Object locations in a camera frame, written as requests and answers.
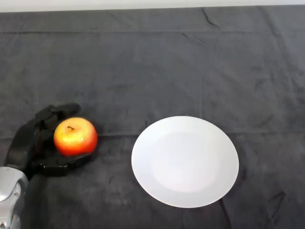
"white plate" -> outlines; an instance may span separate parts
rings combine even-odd
[[[157,200],[196,208],[222,198],[238,174],[229,137],[194,117],[162,119],[146,128],[132,150],[132,169],[142,188]]]

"table surface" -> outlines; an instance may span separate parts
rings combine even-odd
[[[22,229],[303,229],[305,7],[0,14],[0,162],[19,126],[79,102],[98,156],[35,176]],[[205,119],[236,146],[231,191],[167,206],[137,183],[137,136],[174,115]]]

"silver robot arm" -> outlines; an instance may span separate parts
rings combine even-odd
[[[23,172],[0,167],[0,229],[20,229],[20,213],[28,179]]]

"apple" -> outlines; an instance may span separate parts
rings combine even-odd
[[[97,133],[88,120],[69,118],[55,129],[54,144],[64,156],[92,153],[97,145]]]

